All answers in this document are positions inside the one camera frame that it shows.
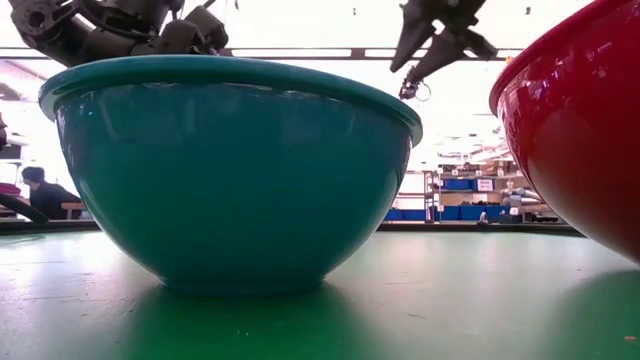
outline person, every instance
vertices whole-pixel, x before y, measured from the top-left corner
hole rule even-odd
[[[44,169],[40,167],[29,166],[22,170],[24,183],[31,190],[29,202],[49,220],[64,220],[67,218],[67,210],[62,208],[62,204],[81,203],[82,200],[60,185],[46,182],[44,175]],[[82,211],[74,210],[71,218],[77,220],[81,213]]]
[[[478,225],[488,225],[489,224],[489,216],[486,211],[483,211],[480,214],[480,220],[477,222]]]

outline sign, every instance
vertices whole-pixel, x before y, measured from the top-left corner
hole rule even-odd
[[[478,179],[478,191],[493,191],[492,179]]]

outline ceiling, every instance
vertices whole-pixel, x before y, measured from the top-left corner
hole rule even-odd
[[[210,8],[226,24],[232,48],[394,47],[402,25],[399,0],[218,0]],[[589,0],[488,0],[475,30],[498,48],[522,49]],[[202,1],[186,0],[188,12]],[[24,47],[0,3],[0,48]],[[46,78],[64,69],[49,60],[12,60]],[[387,61],[287,61],[349,77],[396,95],[406,69],[388,71]],[[412,155],[412,166],[452,162],[454,155],[473,159],[501,155],[504,133],[489,113],[488,94],[503,62],[459,62],[427,79],[428,101],[410,101],[422,116],[425,139]],[[22,92],[37,94],[37,84]],[[426,88],[423,97],[428,95]]]

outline red bowl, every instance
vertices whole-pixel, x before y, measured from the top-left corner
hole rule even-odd
[[[489,101],[547,204],[640,263],[639,38],[640,0],[596,0],[517,56]]]

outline shelving unit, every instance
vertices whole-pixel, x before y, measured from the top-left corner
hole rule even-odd
[[[408,171],[405,179],[409,176],[420,175],[422,177],[422,191],[415,191],[417,181],[414,180],[413,191],[402,191],[398,193],[394,207],[385,218],[386,222],[476,222],[482,212],[487,212],[490,217],[498,217],[503,211],[508,213],[509,207],[503,205],[472,205],[480,201],[487,203],[502,203],[502,188],[507,187],[507,182],[522,176],[482,176],[476,173],[465,174],[443,174],[438,171]],[[487,183],[471,183],[477,180],[486,180]],[[459,188],[448,188],[447,182],[459,182]],[[483,198],[474,195],[485,195]],[[403,201],[420,200],[420,209],[405,208],[401,205]]]

